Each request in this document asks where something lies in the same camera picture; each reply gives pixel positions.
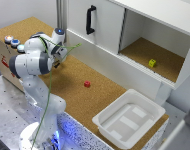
red ball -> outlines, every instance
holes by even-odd
[[[89,81],[85,81],[84,86],[85,87],[90,87],[90,82]]]

green cable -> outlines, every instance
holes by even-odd
[[[42,42],[42,44],[43,44],[43,46],[44,46],[44,48],[45,48],[45,50],[46,50],[46,52],[47,52],[47,54],[48,54],[48,50],[47,50],[47,48],[46,48],[46,46],[45,46],[45,43],[44,43],[44,41],[43,41],[41,38],[42,38],[42,37],[40,37],[39,39],[41,40],[41,42]],[[57,46],[60,46],[60,47],[63,47],[63,48],[71,48],[71,50],[70,50],[69,52],[67,52],[67,54],[62,58],[62,60],[63,60],[74,48],[79,47],[79,46],[81,46],[81,45],[82,45],[81,43],[79,43],[79,44],[77,44],[76,46],[73,46],[73,47],[64,47],[64,46],[57,45]],[[42,117],[41,122],[40,122],[40,124],[39,124],[39,128],[38,128],[37,133],[36,133],[36,135],[35,135],[35,138],[34,138],[34,141],[33,141],[31,150],[33,149],[33,146],[34,146],[34,144],[35,144],[37,135],[38,135],[38,133],[39,133],[39,130],[40,130],[41,125],[42,125],[42,122],[43,122],[43,120],[44,120],[46,111],[47,111],[47,109],[48,109],[49,100],[50,100],[50,93],[51,93],[51,83],[52,83],[52,71],[50,71],[50,82],[49,82],[48,101],[47,101],[47,104],[46,104],[46,108],[45,108],[43,117]]]

white plastic bin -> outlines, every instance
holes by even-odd
[[[97,114],[93,122],[117,147],[131,149],[164,113],[164,108],[130,89]]]

yellow block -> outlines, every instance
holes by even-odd
[[[151,59],[151,60],[149,61],[149,66],[150,66],[150,67],[154,67],[155,64],[156,64],[156,60]]]

cabinet door handle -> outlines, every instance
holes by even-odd
[[[87,34],[88,34],[88,35],[91,34],[91,33],[93,33],[93,32],[95,32],[95,30],[91,28],[91,15],[92,15],[91,12],[94,11],[94,10],[96,10],[96,7],[93,6],[93,5],[91,6],[91,8],[89,8],[89,9],[87,10],[86,31],[87,31]]]

